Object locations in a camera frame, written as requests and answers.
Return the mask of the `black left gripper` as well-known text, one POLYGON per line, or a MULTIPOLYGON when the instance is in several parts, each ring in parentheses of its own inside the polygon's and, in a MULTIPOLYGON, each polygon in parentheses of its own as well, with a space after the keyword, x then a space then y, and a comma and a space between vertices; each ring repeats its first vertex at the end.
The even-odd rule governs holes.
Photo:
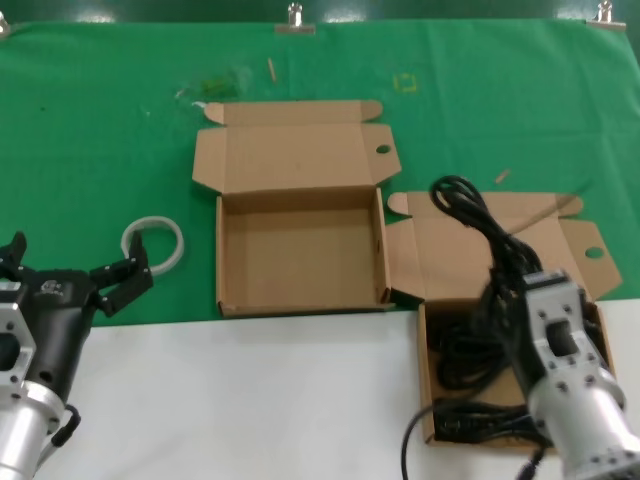
POLYGON ((18 231, 0 254, 0 278, 26 286, 21 307, 36 346, 26 379, 67 402, 97 308, 112 317, 153 287, 147 252, 135 232, 128 258, 88 274, 22 268, 26 249, 26 237, 18 231))

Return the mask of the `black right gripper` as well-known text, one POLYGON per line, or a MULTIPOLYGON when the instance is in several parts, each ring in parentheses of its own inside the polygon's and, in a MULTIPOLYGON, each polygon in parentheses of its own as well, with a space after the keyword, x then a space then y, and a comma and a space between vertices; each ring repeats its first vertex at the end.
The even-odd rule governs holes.
POLYGON ((527 288, 506 297, 496 295, 492 302, 493 331, 511 363, 523 397, 528 398, 535 386, 547 375, 543 359, 535 343, 533 327, 541 317, 530 303, 544 287, 527 288))

